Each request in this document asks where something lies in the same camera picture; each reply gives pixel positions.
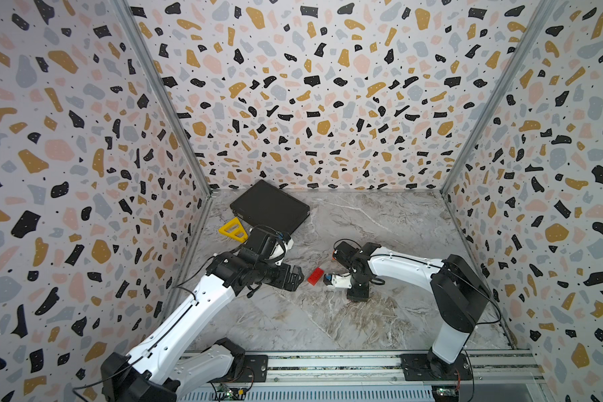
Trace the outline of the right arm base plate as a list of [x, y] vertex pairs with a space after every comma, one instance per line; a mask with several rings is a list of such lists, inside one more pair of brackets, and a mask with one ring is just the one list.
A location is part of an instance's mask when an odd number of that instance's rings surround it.
[[454, 363], [445, 363], [432, 353], [403, 353], [400, 368], [405, 381], [472, 380], [472, 370], [463, 353]]

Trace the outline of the red long lego brick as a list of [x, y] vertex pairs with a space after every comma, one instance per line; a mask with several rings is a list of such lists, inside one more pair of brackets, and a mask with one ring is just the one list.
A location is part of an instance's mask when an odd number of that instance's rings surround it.
[[321, 279], [323, 279], [324, 276], [324, 270], [320, 267], [316, 268], [310, 276], [308, 276], [308, 283], [311, 284], [312, 286], [316, 286], [316, 284], [318, 284]]

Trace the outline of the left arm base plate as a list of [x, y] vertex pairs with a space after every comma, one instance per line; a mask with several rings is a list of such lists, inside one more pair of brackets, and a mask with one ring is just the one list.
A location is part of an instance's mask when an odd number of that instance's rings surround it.
[[246, 354], [236, 358], [228, 373], [214, 380], [217, 383], [265, 383], [269, 357], [267, 354]]

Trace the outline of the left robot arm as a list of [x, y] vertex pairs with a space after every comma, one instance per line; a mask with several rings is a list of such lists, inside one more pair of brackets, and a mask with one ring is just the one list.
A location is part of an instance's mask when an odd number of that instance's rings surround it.
[[127, 354], [112, 353], [100, 367], [108, 401], [176, 401], [213, 380], [237, 380], [246, 351], [228, 338], [191, 358], [184, 352], [230, 302], [261, 286], [296, 291], [304, 280], [298, 266], [284, 263], [291, 236], [254, 227], [247, 240], [208, 259], [189, 296], [150, 336]]

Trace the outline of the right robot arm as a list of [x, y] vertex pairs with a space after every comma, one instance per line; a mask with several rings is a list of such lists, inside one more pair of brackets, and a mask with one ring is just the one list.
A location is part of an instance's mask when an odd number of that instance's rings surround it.
[[368, 301], [370, 287], [385, 278], [418, 286], [432, 294], [443, 323], [419, 370], [436, 379], [462, 373], [457, 368], [463, 363], [462, 350], [491, 303], [489, 289], [462, 257], [428, 259], [392, 251], [377, 243], [357, 248], [347, 241], [338, 241], [333, 259], [347, 272], [326, 274], [323, 283], [344, 289], [352, 302]]

